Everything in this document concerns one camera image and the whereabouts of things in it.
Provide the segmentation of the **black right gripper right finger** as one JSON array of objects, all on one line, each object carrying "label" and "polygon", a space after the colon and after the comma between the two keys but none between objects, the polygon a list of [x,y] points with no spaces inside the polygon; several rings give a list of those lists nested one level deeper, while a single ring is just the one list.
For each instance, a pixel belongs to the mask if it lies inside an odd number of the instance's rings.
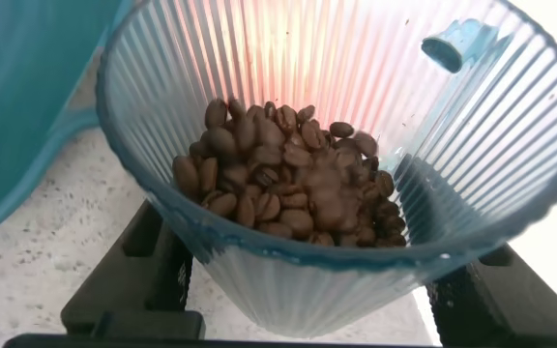
[{"label": "black right gripper right finger", "polygon": [[426,292],[445,347],[557,347],[557,294],[508,245]]}]

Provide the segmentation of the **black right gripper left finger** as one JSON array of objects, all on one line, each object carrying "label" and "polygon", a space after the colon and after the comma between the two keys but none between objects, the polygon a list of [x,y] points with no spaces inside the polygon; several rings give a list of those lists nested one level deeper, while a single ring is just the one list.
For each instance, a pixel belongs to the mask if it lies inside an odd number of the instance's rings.
[{"label": "black right gripper left finger", "polygon": [[203,316],[186,309],[192,256],[147,201],[61,311],[70,335],[202,338]]}]

